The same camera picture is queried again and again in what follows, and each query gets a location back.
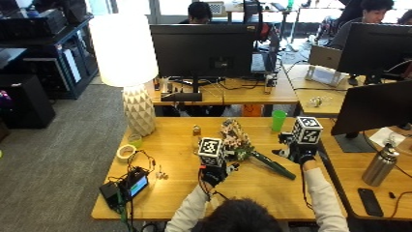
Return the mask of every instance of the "green cup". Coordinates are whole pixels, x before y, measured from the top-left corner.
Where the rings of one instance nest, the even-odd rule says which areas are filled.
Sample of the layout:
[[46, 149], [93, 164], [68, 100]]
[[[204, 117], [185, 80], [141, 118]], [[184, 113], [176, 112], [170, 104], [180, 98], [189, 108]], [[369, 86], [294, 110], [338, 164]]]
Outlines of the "green cup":
[[285, 115], [286, 113], [281, 110], [272, 112], [272, 131], [281, 131]]

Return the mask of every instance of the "dark hair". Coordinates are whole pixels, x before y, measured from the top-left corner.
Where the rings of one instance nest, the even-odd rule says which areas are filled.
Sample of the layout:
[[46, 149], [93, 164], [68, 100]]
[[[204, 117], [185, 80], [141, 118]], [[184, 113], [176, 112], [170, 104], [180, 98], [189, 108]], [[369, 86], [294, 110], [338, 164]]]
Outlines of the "dark hair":
[[398, 24], [404, 24], [406, 22], [406, 20], [409, 20], [412, 18], [412, 10], [406, 11], [401, 18], [397, 20]]
[[266, 208], [253, 200], [229, 199], [204, 220], [204, 232], [281, 232]]
[[393, 0], [362, 0], [360, 7], [368, 12], [380, 10], [388, 11], [393, 7]]
[[188, 14], [196, 19], [210, 19], [210, 10], [206, 2], [193, 2], [188, 8]]

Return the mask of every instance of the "gray carpet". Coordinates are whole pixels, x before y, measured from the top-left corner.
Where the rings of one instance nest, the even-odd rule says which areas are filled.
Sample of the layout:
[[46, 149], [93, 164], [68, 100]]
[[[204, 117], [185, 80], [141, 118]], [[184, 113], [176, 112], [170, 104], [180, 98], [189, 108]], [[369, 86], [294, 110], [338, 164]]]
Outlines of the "gray carpet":
[[125, 231], [90, 212], [126, 128], [121, 89], [90, 85], [53, 105], [42, 130], [10, 130], [1, 141], [0, 231]]

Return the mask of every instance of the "keyboard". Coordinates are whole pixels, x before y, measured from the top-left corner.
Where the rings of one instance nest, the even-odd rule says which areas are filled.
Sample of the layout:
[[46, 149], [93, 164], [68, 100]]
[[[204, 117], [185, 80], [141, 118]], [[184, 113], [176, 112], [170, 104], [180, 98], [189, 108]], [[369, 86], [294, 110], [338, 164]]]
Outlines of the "keyboard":
[[272, 6], [280, 11], [285, 11], [285, 7], [281, 5], [281, 3], [270, 3]]

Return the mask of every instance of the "metal water bottle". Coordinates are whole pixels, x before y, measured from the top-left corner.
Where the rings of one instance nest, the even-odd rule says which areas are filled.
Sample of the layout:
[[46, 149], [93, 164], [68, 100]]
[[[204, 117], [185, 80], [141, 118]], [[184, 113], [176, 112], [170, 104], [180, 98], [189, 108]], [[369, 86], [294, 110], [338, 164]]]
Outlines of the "metal water bottle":
[[198, 153], [200, 142], [202, 139], [201, 135], [202, 135], [201, 127], [194, 125], [193, 134], [192, 134], [192, 148], [193, 148], [194, 155]]
[[376, 154], [368, 168], [365, 169], [361, 180], [372, 187], [381, 185], [390, 170], [397, 162], [398, 152], [388, 143], [384, 149]]

